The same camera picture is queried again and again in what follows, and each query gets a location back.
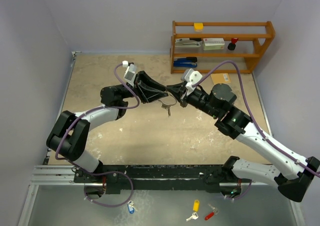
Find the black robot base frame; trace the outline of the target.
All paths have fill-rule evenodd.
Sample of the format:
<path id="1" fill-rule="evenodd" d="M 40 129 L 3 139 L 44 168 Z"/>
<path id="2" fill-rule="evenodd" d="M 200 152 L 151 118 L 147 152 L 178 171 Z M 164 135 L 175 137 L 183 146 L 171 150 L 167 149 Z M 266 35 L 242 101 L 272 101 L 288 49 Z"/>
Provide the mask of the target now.
<path id="1" fill-rule="evenodd" d="M 72 170 L 74 181 L 88 186 L 104 184 L 106 194 L 122 190 L 206 191 L 230 193 L 233 187 L 249 183 L 238 179 L 222 165 L 104 165 L 104 176 L 90 175 L 79 168 Z"/>

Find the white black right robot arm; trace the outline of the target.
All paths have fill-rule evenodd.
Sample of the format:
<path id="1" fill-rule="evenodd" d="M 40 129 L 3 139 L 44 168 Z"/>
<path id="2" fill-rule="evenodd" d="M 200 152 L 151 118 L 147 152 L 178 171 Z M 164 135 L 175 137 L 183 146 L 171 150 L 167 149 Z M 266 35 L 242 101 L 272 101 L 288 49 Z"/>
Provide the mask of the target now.
<path id="1" fill-rule="evenodd" d="M 210 93 L 201 87 L 191 91 L 188 86 L 189 83 L 182 82 L 168 85 L 166 89 L 181 107 L 191 105 L 210 115 L 222 134 L 247 145 L 271 163 L 268 166 L 230 157 L 224 164 L 223 178 L 228 182 L 240 178 L 265 183 L 276 187 L 286 198 L 300 203 L 320 161 L 292 151 L 263 131 L 251 116 L 234 106 L 237 97 L 228 85 L 216 84 Z"/>

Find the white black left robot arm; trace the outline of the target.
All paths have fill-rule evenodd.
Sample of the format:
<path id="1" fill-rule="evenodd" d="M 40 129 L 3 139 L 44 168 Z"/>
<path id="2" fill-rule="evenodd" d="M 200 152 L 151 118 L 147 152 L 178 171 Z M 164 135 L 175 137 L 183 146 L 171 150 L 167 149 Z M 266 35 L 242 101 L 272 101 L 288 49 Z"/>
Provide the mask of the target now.
<path id="1" fill-rule="evenodd" d="M 151 103 L 168 96 L 165 86 L 144 71 L 134 74 L 132 80 L 132 83 L 104 87 L 100 92 L 99 107 L 78 113 L 62 112 L 46 140 L 46 146 L 55 151 L 57 160 L 67 160 L 83 168 L 91 182 L 101 180 L 103 164 L 86 150 L 89 132 L 122 118 L 130 109 L 127 98 L 134 97 L 138 103 Z"/>

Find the metal keyring with keys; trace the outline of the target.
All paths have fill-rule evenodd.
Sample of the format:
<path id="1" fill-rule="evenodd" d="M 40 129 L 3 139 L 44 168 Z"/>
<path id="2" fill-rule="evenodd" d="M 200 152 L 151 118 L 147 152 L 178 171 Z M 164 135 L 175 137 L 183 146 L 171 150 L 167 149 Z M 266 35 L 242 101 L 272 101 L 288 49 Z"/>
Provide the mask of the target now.
<path id="1" fill-rule="evenodd" d="M 166 110 L 168 117 L 171 116 L 171 107 L 175 106 L 177 104 L 177 100 L 173 96 L 171 96 L 171 97 L 174 99 L 174 101 L 175 101 L 174 103 L 166 103 L 162 100 L 158 100 L 158 102 L 161 103 L 162 109 Z"/>

